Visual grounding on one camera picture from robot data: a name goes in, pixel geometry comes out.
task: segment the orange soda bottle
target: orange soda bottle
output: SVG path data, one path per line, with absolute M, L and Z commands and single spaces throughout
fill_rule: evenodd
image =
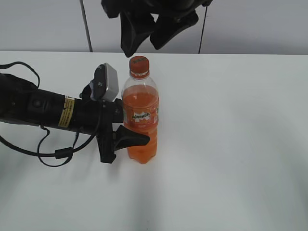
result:
M 130 78 L 122 90 L 124 126 L 151 138 L 146 146 L 128 148 L 131 159 L 146 164 L 157 150 L 159 95 L 150 77 L 149 60 L 135 56 L 129 62 Z

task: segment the white wall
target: white wall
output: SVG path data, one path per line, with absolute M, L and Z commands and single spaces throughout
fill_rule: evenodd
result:
M 89 51 L 79 0 L 1 0 L 0 50 Z
M 94 52 L 122 52 L 120 18 L 108 19 L 101 1 L 84 0 L 89 33 Z M 199 22 L 174 37 L 160 50 L 155 50 L 149 38 L 139 47 L 140 53 L 198 53 L 204 7 L 197 8 Z
M 307 0 L 214 0 L 202 53 L 308 54 Z
M 120 19 L 108 19 L 101 0 L 84 0 L 95 52 L 122 52 Z M 197 53 L 197 25 L 156 51 L 147 39 L 141 53 Z M 307 0 L 214 0 L 201 53 L 308 54 Z M 89 51 L 79 0 L 2 0 L 0 50 Z

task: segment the brand logo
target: brand logo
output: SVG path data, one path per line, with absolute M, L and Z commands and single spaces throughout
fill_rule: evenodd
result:
M 136 64 L 137 62 L 144 61 L 144 60 L 146 60 L 145 57 L 140 57 L 140 58 L 138 58 L 138 59 L 133 60 L 132 62 L 133 62 L 134 64 Z
M 135 120 L 135 123 L 139 123 L 141 119 L 145 119 L 145 120 L 151 119 L 150 116 L 151 114 L 147 112 L 142 112 L 140 114 L 134 112 L 134 115 L 132 116 L 132 118 Z

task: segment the robotic arm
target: robotic arm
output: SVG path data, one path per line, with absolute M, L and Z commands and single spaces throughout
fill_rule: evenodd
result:
M 157 50 L 162 48 L 178 33 L 198 22 L 196 7 L 208 6 L 211 2 L 212 0 L 102 0 L 102 7 L 109 18 L 120 15 L 121 48 L 130 57 L 149 36 Z M 159 15 L 156 22 L 151 14 Z M 118 94 L 117 73 L 109 64 L 102 64 L 95 70 L 94 79 L 84 88 L 80 99 L 39 89 L 39 75 L 23 62 L 0 65 L 0 70 L 16 64 L 29 68 L 37 76 L 38 84 L 0 73 L 0 122 L 41 126 L 48 133 L 38 144 L 36 152 L 19 148 L 0 136 L 0 142 L 7 147 L 36 156 L 42 163 L 42 157 L 66 158 L 62 164 L 64 165 L 72 159 L 74 153 L 82 150 L 96 137 L 101 162 L 112 163 L 116 157 L 115 151 L 146 145 L 150 141 L 148 136 L 123 126 L 113 131 L 113 123 L 123 122 L 123 109 L 122 101 L 115 99 Z M 45 127 L 76 132 L 73 147 L 50 154 L 40 153 L 39 147 L 49 135 L 49 130 Z M 90 137 L 75 148 L 79 133 L 89 134 Z
M 102 0 L 109 18 L 121 19 L 121 48 L 131 57 L 150 36 L 159 50 L 183 30 L 195 25 L 199 18 L 195 9 L 209 6 L 213 0 Z M 155 22 L 151 14 L 157 14 Z

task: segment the orange bottle cap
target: orange bottle cap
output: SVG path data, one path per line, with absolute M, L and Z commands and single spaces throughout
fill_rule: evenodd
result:
M 144 56 L 132 57 L 129 61 L 129 68 L 134 78 L 146 78 L 150 74 L 150 62 Z

